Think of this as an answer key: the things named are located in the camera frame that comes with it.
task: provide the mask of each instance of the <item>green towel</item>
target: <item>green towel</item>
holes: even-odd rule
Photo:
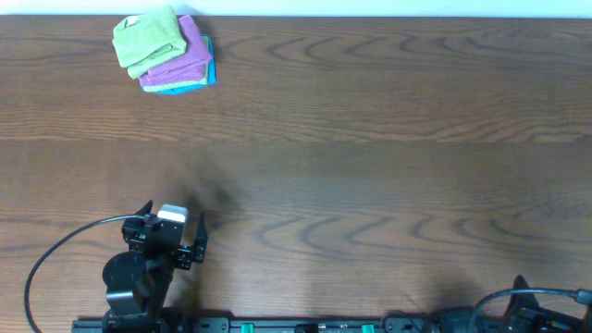
[[[202,39],[203,39],[203,43],[207,47],[207,50],[210,51],[209,38],[207,36],[202,36]],[[179,81],[179,82],[175,82],[175,83],[163,84],[163,85],[159,85],[159,86],[143,86],[142,89],[145,92],[153,93],[153,92],[160,92],[162,90],[167,90],[167,89],[187,87],[187,86],[194,85],[194,84],[207,84],[207,72],[208,72],[209,66],[207,66],[207,65],[204,65],[204,66],[205,66],[205,69],[203,70],[203,77],[201,80],[185,80],[185,81]]]
[[[119,65],[128,68],[132,79],[181,56],[187,48],[177,16],[170,6],[125,18],[113,29],[113,37]]]

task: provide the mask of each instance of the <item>wood grain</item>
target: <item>wood grain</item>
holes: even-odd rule
[[[206,212],[205,264],[167,300],[193,314],[423,313],[519,273],[590,287],[592,22],[196,19],[219,84],[157,96],[118,67],[120,17],[0,18],[0,331],[29,331],[47,248],[149,199]],[[119,229],[42,265],[43,331],[106,310]]]

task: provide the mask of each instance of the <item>white wall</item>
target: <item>white wall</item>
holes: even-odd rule
[[[0,14],[470,16],[592,18],[592,0],[0,0]]]

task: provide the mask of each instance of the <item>purple towel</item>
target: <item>purple towel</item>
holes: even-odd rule
[[[149,69],[140,76],[141,86],[163,85],[183,80],[201,80],[205,65],[212,60],[202,41],[202,33],[190,15],[179,18],[181,35],[187,42],[185,54]]]

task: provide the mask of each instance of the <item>black wire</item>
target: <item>black wire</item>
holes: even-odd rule
[[[33,316],[31,314],[31,305],[29,304],[29,292],[31,291],[31,283],[33,281],[33,276],[35,275],[35,272],[37,272],[37,268],[39,268],[39,266],[41,265],[43,260],[47,259],[49,254],[51,254],[53,251],[55,251],[60,245],[62,245],[67,240],[71,239],[72,237],[76,236],[77,234],[81,233],[82,231],[86,230],[87,228],[100,226],[105,223],[118,221],[118,220],[126,219],[126,218],[144,218],[144,216],[141,216],[141,215],[114,216],[114,217],[109,217],[106,219],[94,221],[90,224],[87,224],[84,227],[81,227],[81,228],[78,228],[78,229],[72,231],[69,235],[67,235],[61,241],[57,242],[54,246],[52,246],[51,249],[47,250],[47,252],[41,256],[41,258],[39,258],[39,260],[37,261],[37,263],[35,263],[35,266],[31,270],[31,272],[29,273],[29,277],[27,277],[27,283],[25,284],[25,314],[27,315],[27,320],[29,321],[29,325],[31,326],[33,332],[42,333],[41,330],[35,324],[35,321],[33,320]]]
[[[567,296],[573,299],[577,299],[578,294],[575,290],[556,290],[556,289],[546,289],[546,288],[528,288],[528,289],[512,289],[512,290],[500,290],[489,294],[488,296],[484,297],[479,301],[475,307],[473,308],[473,312],[471,313],[471,318],[469,319],[469,323],[466,326],[466,333],[474,333],[475,329],[475,321],[479,316],[479,312],[481,309],[490,301],[493,301],[499,297],[510,296],[515,294],[523,294],[523,293],[543,293],[549,295],[559,295],[559,296]]]

